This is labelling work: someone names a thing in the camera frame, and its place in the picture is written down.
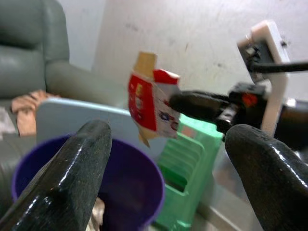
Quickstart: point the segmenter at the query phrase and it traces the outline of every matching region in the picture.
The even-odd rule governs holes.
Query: black cable
[[[249,72],[257,73],[308,71],[308,62],[275,64],[251,61],[246,66]]]

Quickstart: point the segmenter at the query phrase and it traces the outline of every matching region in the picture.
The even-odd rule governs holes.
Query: purple bucket
[[[63,136],[44,142],[23,158],[13,177],[14,201],[68,138]],[[103,230],[139,230],[150,225],[162,208],[164,190],[165,183],[157,165],[138,149],[113,139],[98,194],[105,202]]]

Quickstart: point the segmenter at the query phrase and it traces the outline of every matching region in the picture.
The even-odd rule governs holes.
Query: gray leather chair
[[[0,0],[0,106],[9,112],[15,127],[12,98],[38,89],[125,107],[124,88],[70,65],[68,59],[65,15],[58,2]],[[12,204],[16,164],[35,143],[34,136],[18,135],[3,135],[0,141],[0,217]]]

